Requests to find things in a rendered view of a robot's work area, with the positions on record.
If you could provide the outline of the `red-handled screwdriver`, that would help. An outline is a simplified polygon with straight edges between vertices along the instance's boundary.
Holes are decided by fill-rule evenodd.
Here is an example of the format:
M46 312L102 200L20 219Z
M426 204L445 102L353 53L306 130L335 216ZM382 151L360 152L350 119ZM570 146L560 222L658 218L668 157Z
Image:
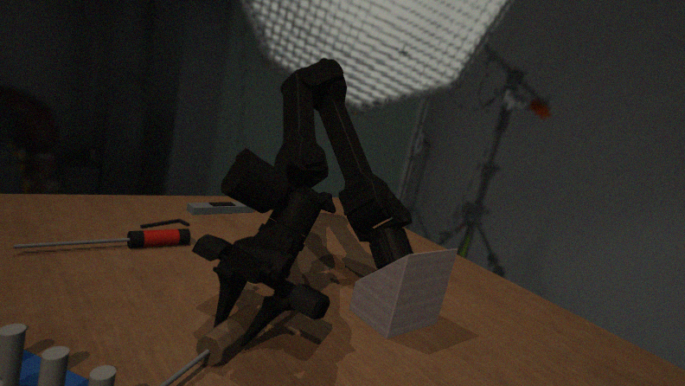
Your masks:
M190 243L188 229L129 231L127 238L114 238L94 241L54 241L48 243L13 244L13 248L58 247L58 245L114 243L127 241L128 248L186 245Z

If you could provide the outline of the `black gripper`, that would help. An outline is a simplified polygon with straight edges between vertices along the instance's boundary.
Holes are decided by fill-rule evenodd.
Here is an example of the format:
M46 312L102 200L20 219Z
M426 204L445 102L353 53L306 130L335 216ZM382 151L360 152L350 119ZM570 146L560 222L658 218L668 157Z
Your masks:
M283 239L292 243L290 254L293 262L296 260L299 251L304 248L304 241L307 237L286 226L268 219L267 223L262 223L259 230L264 227L271 232L268 239L280 244ZM195 244L192 252L198 254L207 261L220 260L218 267L213 267L220 282L219 301L214 322L214 328L222 321L227 319L229 313L235 306L247 280L235 271L226 268L228 256L230 255L233 244L214 235L205 234ZM291 271L285 277L288 278ZM265 296L262 307L257 313L256 318L245 332L240 346L247 345L258 333L260 333L274 318L283 311L297 310L309 318L323 318L330 306L328 296L311 288L306 284L295 286L287 280L276 283L268 278L260 283L274 290L273 296Z

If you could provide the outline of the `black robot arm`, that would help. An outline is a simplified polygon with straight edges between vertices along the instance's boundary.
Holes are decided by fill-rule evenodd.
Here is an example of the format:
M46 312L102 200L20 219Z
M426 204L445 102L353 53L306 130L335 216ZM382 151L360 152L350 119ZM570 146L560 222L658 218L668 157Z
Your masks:
M413 254L403 228L412 223L411 214L369 167L344 104L347 85L339 63L323 58L298 69L280 90L284 141L274 166L244 149L223 178L221 192L260 213L273 209L270 218L304 236L321 209L336 213L332 195L312 189L329 172L324 149L316 141L315 109L345 180L338 193L344 215L359 241L369 241L376 267ZM226 268L253 284L266 278L284 280L293 261L292 243L283 239L278 244L268 239L270 232L262 227L255 236L234 241Z

